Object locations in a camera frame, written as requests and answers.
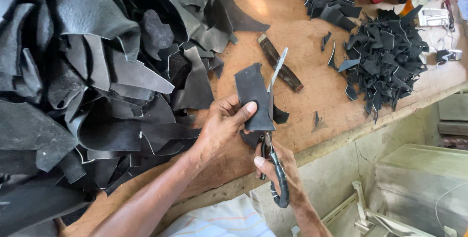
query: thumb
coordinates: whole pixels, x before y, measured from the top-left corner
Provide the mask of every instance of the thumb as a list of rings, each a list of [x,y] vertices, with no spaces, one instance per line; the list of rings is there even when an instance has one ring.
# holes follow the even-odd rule
[[[255,114],[257,111],[257,103],[256,102],[248,102],[244,105],[236,114],[231,117],[231,121],[233,121],[236,125],[240,126],[245,121],[249,120],[252,115]]]
[[[276,185],[279,184],[278,177],[276,176],[275,166],[270,162],[264,159],[261,156],[256,156],[254,158],[255,166],[265,174],[273,183]]]

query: scissors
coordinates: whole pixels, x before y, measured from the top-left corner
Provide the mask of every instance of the scissors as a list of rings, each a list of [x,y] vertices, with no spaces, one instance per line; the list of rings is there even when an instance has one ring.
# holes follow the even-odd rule
[[[273,84],[276,80],[276,77],[278,76],[279,69],[283,66],[284,63],[284,58],[286,57],[286,54],[288,52],[288,48],[285,48],[283,51],[283,54],[281,55],[281,58],[278,61],[278,64],[276,65],[276,70],[275,73],[273,74],[272,80],[270,81],[270,85],[268,86],[268,93],[270,94],[270,104],[268,106],[268,115],[270,117],[270,120],[273,121]],[[279,188],[281,189],[281,196],[278,195],[275,184],[272,181],[272,185],[270,186],[270,189],[272,190],[272,195],[273,195],[273,200],[275,203],[281,207],[281,208],[286,208],[289,205],[289,189],[288,189],[288,182],[286,180],[286,174],[284,172],[283,166],[281,165],[281,162],[278,159],[278,156],[275,152],[275,149],[272,145],[272,131],[265,131],[265,135],[262,138],[262,157],[266,158],[266,155],[268,154],[270,156],[270,162],[273,163],[275,166],[275,171],[276,171],[276,176],[278,177],[279,181]],[[265,180],[265,174],[261,174],[260,176],[261,180]]]

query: fingernail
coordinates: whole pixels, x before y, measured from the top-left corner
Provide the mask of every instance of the fingernail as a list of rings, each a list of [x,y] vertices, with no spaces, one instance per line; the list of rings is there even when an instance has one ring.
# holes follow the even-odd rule
[[[261,168],[263,166],[263,163],[265,163],[265,159],[261,156],[256,156],[254,158],[254,163],[255,163],[255,166],[257,166],[258,168]]]
[[[256,102],[249,102],[247,103],[246,107],[247,111],[253,113],[257,110],[257,103]]]

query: forearm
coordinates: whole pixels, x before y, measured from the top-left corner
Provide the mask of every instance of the forearm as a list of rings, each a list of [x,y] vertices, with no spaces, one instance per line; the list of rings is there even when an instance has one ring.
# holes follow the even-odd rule
[[[202,145],[194,145],[174,165],[101,222],[90,236],[149,236],[177,197],[206,167],[210,158]]]
[[[296,216],[297,224],[301,229],[303,236],[310,237],[332,237],[328,229],[320,220],[319,215],[312,207],[306,195],[303,195],[301,205],[293,207],[294,216]]]

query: black taped handle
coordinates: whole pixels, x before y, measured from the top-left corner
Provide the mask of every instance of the black taped handle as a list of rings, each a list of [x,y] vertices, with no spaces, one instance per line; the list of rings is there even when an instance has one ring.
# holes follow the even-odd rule
[[[270,156],[272,158],[273,165],[275,165],[276,176],[278,177],[279,188],[281,189],[281,196],[279,196],[276,192],[275,184],[272,181],[270,189],[272,190],[273,200],[280,208],[286,208],[289,205],[289,188],[288,181],[286,180],[286,173],[284,172],[283,166],[281,166],[278,156],[274,150],[270,151]]]
[[[262,141],[262,157],[266,158],[266,144],[265,144],[265,141]],[[266,177],[266,175],[262,173],[260,175],[260,180],[265,180],[265,177]]]

